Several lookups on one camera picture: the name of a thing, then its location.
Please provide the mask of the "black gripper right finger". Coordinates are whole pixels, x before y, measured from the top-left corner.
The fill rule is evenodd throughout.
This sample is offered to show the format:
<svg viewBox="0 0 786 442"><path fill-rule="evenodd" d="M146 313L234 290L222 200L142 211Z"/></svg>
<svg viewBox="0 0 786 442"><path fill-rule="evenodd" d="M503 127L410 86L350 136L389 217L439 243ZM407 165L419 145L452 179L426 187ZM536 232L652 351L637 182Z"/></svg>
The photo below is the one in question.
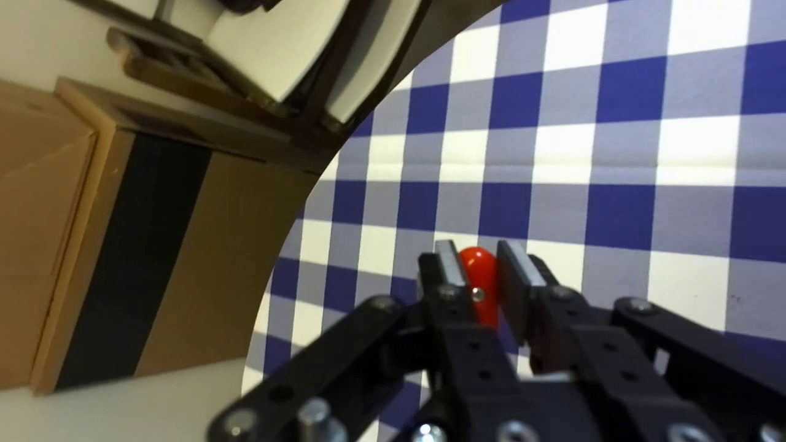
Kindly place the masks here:
<svg viewBox="0 0 786 442"><path fill-rule="evenodd" d="M520 243L497 246L502 312L531 371L568 371L616 442L786 442L784 346L644 296L593 307Z"/></svg>

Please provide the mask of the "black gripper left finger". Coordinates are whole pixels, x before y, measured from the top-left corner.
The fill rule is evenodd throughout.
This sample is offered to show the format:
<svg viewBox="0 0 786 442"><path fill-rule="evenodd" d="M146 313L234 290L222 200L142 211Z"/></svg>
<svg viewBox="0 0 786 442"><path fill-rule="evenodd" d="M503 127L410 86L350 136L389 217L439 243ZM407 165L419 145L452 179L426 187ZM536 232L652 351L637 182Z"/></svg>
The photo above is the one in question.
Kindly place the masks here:
<svg viewBox="0 0 786 442"><path fill-rule="evenodd" d="M449 240L419 258L419 284L414 305L362 302L224 407L207 442L356 442L419 371L431 398L394 442L603 442L576 383L516 375Z"/></svg>

